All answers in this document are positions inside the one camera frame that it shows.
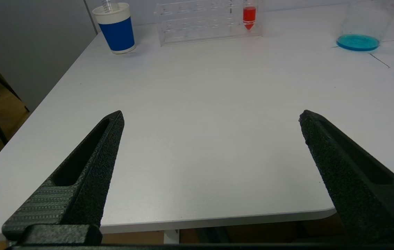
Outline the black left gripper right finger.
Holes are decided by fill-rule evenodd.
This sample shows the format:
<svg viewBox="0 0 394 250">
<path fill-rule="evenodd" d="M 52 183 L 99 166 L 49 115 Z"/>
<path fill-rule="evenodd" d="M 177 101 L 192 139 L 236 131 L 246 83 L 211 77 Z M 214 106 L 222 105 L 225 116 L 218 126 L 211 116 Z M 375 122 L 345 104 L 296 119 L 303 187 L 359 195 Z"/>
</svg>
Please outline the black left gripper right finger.
<svg viewBox="0 0 394 250">
<path fill-rule="evenodd" d="M 394 173 L 325 117 L 305 110 L 299 122 L 350 238 L 358 243 L 394 243 Z"/>
</svg>

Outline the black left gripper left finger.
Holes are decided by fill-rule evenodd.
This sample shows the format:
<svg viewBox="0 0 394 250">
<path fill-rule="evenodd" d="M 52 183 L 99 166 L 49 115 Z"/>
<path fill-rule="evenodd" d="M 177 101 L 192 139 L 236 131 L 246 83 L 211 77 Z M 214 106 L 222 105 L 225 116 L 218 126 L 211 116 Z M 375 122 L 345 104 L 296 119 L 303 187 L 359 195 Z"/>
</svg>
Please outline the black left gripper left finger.
<svg viewBox="0 0 394 250">
<path fill-rule="evenodd" d="M 105 116 L 6 220 L 6 239 L 37 224 L 100 226 L 124 125 L 119 110 Z"/>
</svg>

